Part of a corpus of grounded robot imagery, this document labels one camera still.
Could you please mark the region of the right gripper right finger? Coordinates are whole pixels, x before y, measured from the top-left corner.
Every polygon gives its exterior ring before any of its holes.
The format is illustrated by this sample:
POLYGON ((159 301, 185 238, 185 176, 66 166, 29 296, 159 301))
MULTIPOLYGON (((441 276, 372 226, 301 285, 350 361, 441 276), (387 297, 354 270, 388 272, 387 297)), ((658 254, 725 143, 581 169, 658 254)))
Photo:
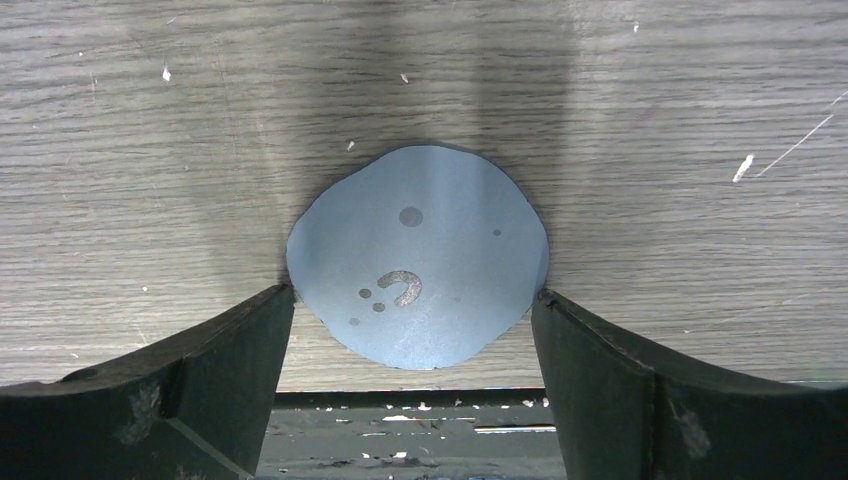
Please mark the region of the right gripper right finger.
POLYGON ((843 479, 847 390, 718 367, 551 290, 531 325, 571 479, 843 479))

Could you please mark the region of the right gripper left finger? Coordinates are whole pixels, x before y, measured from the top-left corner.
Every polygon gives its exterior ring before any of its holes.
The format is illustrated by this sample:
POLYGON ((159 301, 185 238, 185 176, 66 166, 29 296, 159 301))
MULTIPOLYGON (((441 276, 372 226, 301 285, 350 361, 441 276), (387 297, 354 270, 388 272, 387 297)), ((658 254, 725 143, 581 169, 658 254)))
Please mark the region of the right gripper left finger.
POLYGON ((229 310, 54 383, 1 391, 5 479, 249 479, 295 298, 272 286, 229 310))

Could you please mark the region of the blue coaster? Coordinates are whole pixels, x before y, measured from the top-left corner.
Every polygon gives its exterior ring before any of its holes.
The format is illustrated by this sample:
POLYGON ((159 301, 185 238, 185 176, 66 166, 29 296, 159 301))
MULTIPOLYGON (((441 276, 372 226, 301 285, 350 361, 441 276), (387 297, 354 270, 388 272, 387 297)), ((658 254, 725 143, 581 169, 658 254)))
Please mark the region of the blue coaster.
POLYGON ((306 209, 286 245, 296 293, 349 350, 404 370, 459 364, 530 309, 545 227, 488 159, 442 145, 390 151, 306 209))

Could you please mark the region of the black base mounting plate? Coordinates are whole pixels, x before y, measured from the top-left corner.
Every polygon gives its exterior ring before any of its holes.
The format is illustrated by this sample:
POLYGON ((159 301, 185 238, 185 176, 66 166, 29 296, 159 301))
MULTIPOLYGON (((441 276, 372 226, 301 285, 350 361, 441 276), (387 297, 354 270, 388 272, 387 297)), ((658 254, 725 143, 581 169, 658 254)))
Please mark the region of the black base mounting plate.
POLYGON ((564 479, 544 390, 279 393, 259 479, 564 479))

